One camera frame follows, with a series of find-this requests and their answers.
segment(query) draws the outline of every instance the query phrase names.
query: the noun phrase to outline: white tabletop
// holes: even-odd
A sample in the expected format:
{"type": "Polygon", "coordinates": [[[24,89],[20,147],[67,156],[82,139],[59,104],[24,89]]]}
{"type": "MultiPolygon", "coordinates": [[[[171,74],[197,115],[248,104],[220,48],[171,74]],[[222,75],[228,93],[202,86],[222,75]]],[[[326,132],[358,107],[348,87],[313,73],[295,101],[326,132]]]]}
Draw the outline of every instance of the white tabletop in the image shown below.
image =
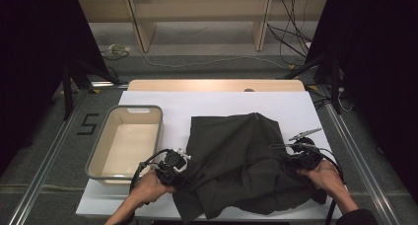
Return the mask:
{"type": "MultiPolygon", "coordinates": [[[[296,134],[321,127],[308,92],[137,92],[125,91],[120,105],[156,105],[163,110],[164,133],[161,148],[185,149],[190,129],[190,118],[196,115],[232,115],[261,113],[279,122],[285,143],[296,134]]],[[[330,150],[323,131],[310,135],[316,146],[330,150]]],[[[76,214],[97,217],[110,216],[128,194],[128,185],[110,185],[89,180],[76,214]]],[[[330,199],[325,205],[308,201],[295,209],[254,214],[234,207],[224,209],[213,220],[222,221],[291,221],[324,219],[330,199]]],[[[135,212],[143,219],[179,220],[170,194],[143,206],[135,212]]],[[[341,216],[338,208],[333,218],[341,216]]]]}

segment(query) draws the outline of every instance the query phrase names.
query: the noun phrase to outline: hand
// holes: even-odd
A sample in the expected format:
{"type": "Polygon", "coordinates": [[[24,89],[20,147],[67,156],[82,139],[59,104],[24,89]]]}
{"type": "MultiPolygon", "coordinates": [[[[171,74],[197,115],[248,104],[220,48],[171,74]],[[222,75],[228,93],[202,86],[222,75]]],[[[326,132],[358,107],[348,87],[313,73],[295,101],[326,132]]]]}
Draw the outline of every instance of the hand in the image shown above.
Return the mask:
{"type": "Polygon", "coordinates": [[[338,171],[330,162],[322,160],[313,170],[299,169],[297,172],[310,178],[317,188],[322,188],[335,199],[343,214],[359,209],[342,183],[338,171]]]}
{"type": "Polygon", "coordinates": [[[154,170],[148,171],[105,224],[117,224],[126,220],[138,207],[157,201],[166,192],[174,193],[175,188],[163,185],[154,170]]]}

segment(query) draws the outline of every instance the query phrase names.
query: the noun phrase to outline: black garment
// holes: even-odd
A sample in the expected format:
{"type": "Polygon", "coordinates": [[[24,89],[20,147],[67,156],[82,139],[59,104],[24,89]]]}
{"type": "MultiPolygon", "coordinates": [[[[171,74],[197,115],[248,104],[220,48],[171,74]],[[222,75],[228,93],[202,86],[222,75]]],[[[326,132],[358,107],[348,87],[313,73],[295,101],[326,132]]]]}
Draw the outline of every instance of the black garment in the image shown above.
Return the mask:
{"type": "Polygon", "coordinates": [[[379,225],[373,213],[368,209],[357,209],[344,214],[336,225],[379,225]]]}
{"type": "MultiPolygon", "coordinates": [[[[295,208],[318,190],[286,163],[277,121],[259,113],[194,116],[186,152],[191,155],[188,181],[177,186],[174,203],[184,223],[205,213],[217,217],[224,208],[269,214],[295,208]]],[[[324,203],[326,194],[321,194],[324,203]]]]}

